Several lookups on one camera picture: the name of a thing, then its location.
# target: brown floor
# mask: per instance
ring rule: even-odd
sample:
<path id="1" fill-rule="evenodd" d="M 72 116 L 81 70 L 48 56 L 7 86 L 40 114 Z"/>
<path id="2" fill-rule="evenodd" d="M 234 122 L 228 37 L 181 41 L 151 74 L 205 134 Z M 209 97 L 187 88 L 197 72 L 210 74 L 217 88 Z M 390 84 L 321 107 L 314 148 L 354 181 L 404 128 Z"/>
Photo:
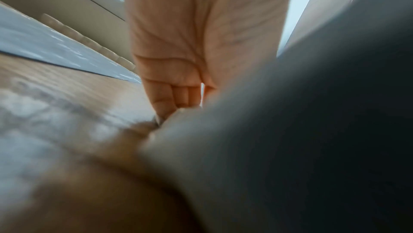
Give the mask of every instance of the brown floor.
<path id="1" fill-rule="evenodd" d="M 142 85 L 0 54 L 0 233 L 199 232 L 136 158 Z"/>

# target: hand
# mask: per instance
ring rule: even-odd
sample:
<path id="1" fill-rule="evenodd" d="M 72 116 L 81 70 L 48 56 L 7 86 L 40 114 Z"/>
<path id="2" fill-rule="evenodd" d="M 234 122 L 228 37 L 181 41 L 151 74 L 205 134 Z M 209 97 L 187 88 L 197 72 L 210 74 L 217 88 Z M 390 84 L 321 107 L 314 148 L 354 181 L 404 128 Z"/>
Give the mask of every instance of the hand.
<path id="1" fill-rule="evenodd" d="M 275 54 L 289 0 L 125 0 L 132 53 L 156 113 L 205 96 Z"/>

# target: wooden floor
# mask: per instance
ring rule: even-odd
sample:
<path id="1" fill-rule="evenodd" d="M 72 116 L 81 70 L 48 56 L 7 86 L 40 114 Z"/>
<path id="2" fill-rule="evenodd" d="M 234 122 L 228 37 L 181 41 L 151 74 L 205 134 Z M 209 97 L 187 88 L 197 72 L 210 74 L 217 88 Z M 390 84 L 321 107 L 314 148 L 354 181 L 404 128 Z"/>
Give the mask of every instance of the wooden floor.
<path id="1" fill-rule="evenodd" d="M 142 85 L 0 54 L 0 233 L 200 232 L 136 150 Z"/>

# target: human hand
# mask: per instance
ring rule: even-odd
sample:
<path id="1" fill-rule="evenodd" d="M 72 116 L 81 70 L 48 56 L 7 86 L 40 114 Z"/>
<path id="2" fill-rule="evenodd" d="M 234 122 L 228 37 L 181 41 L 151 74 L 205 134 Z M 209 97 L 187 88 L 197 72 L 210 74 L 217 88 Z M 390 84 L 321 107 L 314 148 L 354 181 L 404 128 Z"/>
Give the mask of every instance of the human hand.
<path id="1" fill-rule="evenodd" d="M 289 0 L 125 0 L 132 53 L 156 113 L 198 106 L 278 48 Z"/>

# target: wood grain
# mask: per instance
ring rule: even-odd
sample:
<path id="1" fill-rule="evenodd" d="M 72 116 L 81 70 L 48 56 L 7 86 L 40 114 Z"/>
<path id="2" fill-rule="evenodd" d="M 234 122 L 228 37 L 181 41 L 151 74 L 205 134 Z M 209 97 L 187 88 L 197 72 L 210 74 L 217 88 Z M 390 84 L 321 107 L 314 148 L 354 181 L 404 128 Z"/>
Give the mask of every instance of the wood grain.
<path id="1" fill-rule="evenodd" d="M 200 232 L 135 157 L 143 87 L 0 54 L 0 233 Z"/>

